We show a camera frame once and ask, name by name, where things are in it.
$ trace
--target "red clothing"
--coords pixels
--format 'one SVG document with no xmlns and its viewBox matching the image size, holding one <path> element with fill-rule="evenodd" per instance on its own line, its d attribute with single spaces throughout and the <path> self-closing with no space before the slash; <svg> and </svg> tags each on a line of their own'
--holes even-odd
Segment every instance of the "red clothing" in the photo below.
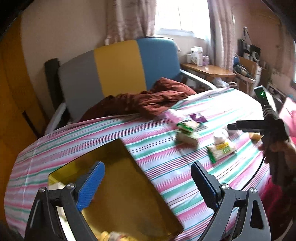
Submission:
<svg viewBox="0 0 296 241">
<path fill-rule="evenodd" d="M 183 83 L 161 78 L 156 81 L 151 90 L 142 91 L 140 94 L 126 93 L 119 94 L 116 97 L 109 95 L 88 109 L 80 121 L 108 115 L 133 113 L 140 113 L 141 116 L 147 119 L 153 119 L 179 100 L 194 94 L 196 92 Z"/>
<path fill-rule="evenodd" d="M 291 199 L 280 186 L 273 184 L 271 177 L 260 197 L 268 218 L 271 240 L 276 240 L 285 232 L 294 216 L 290 210 Z"/>
</svg>

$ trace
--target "striped bedsheet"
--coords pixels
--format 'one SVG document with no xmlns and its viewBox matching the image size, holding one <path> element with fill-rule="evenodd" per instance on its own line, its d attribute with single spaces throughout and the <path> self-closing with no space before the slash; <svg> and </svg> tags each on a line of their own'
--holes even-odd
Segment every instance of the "striped bedsheet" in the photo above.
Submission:
<svg viewBox="0 0 296 241">
<path fill-rule="evenodd" d="M 176 240 L 198 240 L 213 214 L 208 209 L 190 175 L 190 166 L 200 161 L 205 169 L 234 189 L 241 189 L 253 176 L 262 154 L 252 144 L 248 133 L 235 134 L 230 139 L 237 153 L 212 164 L 206 146 L 213 143 L 212 133 L 238 119 L 261 119 L 260 104 L 235 89 L 222 88 L 190 96 L 178 102 L 174 109 L 186 114 L 201 113 L 209 121 L 199 131 L 198 150 L 176 144 L 176 128 L 165 117 L 145 121 L 139 115 L 112 116 L 75 123 L 46 135 L 23 150 L 12 169 L 4 199 L 6 219 L 10 227 L 24 236 L 37 190 L 47 186 L 48 175 L 75 158 L 121 138 L 140 168 L 162 195 L 184 227 Z M 259 192 L 269 177 L 269 166 L 263 164 L 256 177 L 246 187 Z M 235 212 L 228 228 L 233 225 Z"/>
</svg>

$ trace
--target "pink curtain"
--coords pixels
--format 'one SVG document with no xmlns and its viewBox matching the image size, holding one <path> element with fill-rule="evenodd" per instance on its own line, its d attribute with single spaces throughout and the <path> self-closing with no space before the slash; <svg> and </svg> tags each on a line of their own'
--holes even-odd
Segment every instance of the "pink curtain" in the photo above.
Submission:
<svg viewBox="0 0 296 241">
<path fill-rule="evenodd" d="M 105 45 L 153 36 L 156 0 L 109 0 Z"/>
<path fill-rule="evenodd" d="M 228 0 L 208 0 L 211 29 L 211 45 L 215 65 L 232 71 L 236 45 L 234 21 Z"/>
</svg>

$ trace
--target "white container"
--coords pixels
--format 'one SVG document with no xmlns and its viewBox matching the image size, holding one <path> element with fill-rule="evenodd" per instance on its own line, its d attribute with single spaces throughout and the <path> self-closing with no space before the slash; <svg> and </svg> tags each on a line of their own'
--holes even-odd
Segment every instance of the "white container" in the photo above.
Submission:
<svg viewBox="0 0 296 241">
<path fill-rule="evenodd" d="M 187 59 L 187 63 L 189 63 L 189 64 L 192 63 L 192 61 L 191 61 L 191 54 L 190 53 L 186 54 L 186 59 Z"/>
<path fill-rule="evenodd" d="M 197 63 L 197 66 L 202 66 L 202 62 L 203 62 L 203 49 L 202 47 L 195 47 L 196 49 L 196 54 L 198 54 L 198 63 Z"/>
<path fill-rule="evenodd" d="M 191 61 L 194 64 L 198 64 L 197 55 L 196 55 L 195 52 L 196 52 L 195 47 L 194 48 L 191 48 Z"/>
</svg>

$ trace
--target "dark brown blanket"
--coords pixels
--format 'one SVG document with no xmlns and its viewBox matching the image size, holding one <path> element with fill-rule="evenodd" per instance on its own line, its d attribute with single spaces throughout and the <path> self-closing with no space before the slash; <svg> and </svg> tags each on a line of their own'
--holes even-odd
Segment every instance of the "dark brown blanket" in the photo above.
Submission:
<svg viewBox="0 0 296 241">
<path fill-rule="evenodd" d="M 194 95 L 196 92 L 180 82 L 161 78 L 149 91 L 140 94 L 109 95 L 89 108 L 80 121 L 87 121 L 108 115 L 140 113 L 142 117 L 153 119 L 172 107 L 177 101 Z"/>
</svg>

